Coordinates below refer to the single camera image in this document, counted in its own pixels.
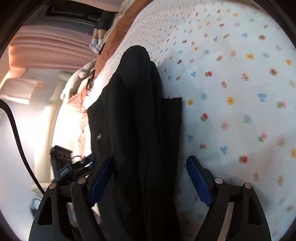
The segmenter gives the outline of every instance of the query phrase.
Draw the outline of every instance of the white sheet with flower print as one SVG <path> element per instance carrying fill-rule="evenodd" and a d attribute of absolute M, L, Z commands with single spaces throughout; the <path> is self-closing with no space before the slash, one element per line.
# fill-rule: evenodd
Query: white sheet with flower print
<path fill-rule="evenodd" d="M 251 183 L 279 240 L 296 216 L 296 51 L 289 38 L 247 5 L 154 0 L 95 80 L 86 108 L 133 45 L 157 65 L 165 97 L 184 100 L 175 200 L 183 240 L 194 239 L 207 213 L 184 168 L 189 155 L 230 184 Z"/>

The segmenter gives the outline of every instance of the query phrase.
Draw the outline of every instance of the clamp jaw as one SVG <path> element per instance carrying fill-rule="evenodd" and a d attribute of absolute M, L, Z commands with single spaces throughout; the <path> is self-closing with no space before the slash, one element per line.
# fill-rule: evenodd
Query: clamp jaw
<path fill-rule="evenodd" d="M 82 239 L 106 241 L 91 207 L 100 201 L 112 172 L 113 159 L 106 157 L 87 178 L 67 186 L 50 184 L 34 217 L 29 241 L 74 241 L 67 202 L 73 203 Z"/>
<path fill-rule="evenodd" d="M 103 195 L 113 163 L 106 157 L 87 178 L 67 186 L 50 184 L 34 217 L 29 241 L 74 241 L 67 202 L 73 203 L 83 241 L 106 241 L 91 208 Z M 195 156 L 188 157 L 186 168 L 200 200 L 209 207 L 194 241 L 218 240 L 229 202 L 234 202 L 234 209 L 226 241 L 271 241 L 264 211 L 251 184 L 240 187 L 214 178 Z"/>
<path fill-rule="evenodd" d="M 195 156 L 188 157 L 186 168 L 200 200 L 209 207 L 194 241 L 218 240 L 229 202 L 234 202 L 234 209 L 226 241 L 271 241 L 263 208 L 251 184 L 240 187 L 214 178 Z"/>

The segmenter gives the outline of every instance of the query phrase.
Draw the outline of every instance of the black clothing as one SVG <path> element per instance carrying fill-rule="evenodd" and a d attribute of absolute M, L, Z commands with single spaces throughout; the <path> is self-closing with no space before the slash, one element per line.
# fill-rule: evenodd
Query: black clothing
<path fill-rule="evenodd" d="M 157 68 L 133 46 L 88 109 L 96 167 L 112 156 L 115 170 L 98 203 L 108 241 L 179 241 L 173 191 L 181 98 L 162 99 Z"/>
<path fill-rule="evenodd" d="M 114 16 L 115 16 L 115 12 L 109 12 L 109 11 L 103 10 L 101 19 L 98 22 L 95 22 L 94 28 L 98 30 L 102 29 L 102 30 L 108 31 L 114 19 Z"/>

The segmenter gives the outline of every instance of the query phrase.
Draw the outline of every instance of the pink curtain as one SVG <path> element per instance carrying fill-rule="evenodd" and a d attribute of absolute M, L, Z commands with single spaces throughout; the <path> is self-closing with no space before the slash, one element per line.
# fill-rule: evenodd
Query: pink curtain
<path fill-rule="evenodd" d="M 9 44 L 9 64 L 16 68 L 77 70 L 97 55 L 92 37 L 50 26 L 23 26 Z"/>

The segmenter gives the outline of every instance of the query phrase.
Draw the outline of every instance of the orange blanket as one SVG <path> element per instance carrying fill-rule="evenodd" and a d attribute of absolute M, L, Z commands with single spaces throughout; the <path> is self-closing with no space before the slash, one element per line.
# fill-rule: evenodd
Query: orange blanket
<path fill-rule="evenodd" d="M 99 55 L 97 58 L 95 65 L 95 78 L 102 71 L 109 58 L 115 53 L 137 15 L 150 2 L 152 2 L 152 0 L 135 0 L 135 2 L 128 8 L 122 18 L 115 24 L 101 55 Z"/>

